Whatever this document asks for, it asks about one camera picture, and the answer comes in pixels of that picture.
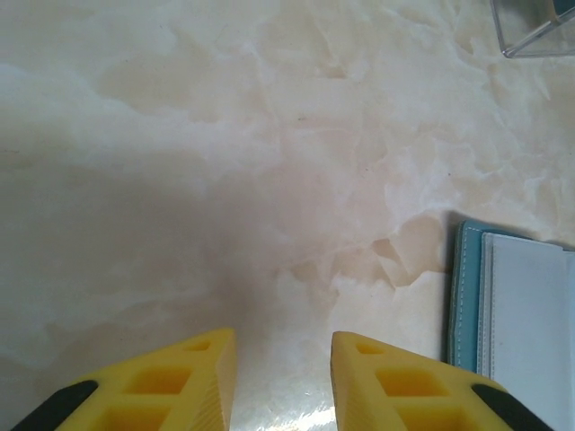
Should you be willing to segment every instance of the yellow plastic piece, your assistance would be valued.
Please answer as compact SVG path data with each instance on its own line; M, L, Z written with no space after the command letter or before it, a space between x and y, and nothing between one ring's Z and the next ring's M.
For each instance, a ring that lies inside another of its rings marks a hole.
M235 375L234 331L207 332L85 375L99 387L58 431L228 430Z
M339 431L509 430L471 386L495 382L351 332L332 340Z

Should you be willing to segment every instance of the clear plastic box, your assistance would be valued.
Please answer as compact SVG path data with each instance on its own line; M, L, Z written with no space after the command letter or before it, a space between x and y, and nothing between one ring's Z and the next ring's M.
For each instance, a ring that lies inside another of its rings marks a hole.
M575 0L491 0L505 57L575 55Z

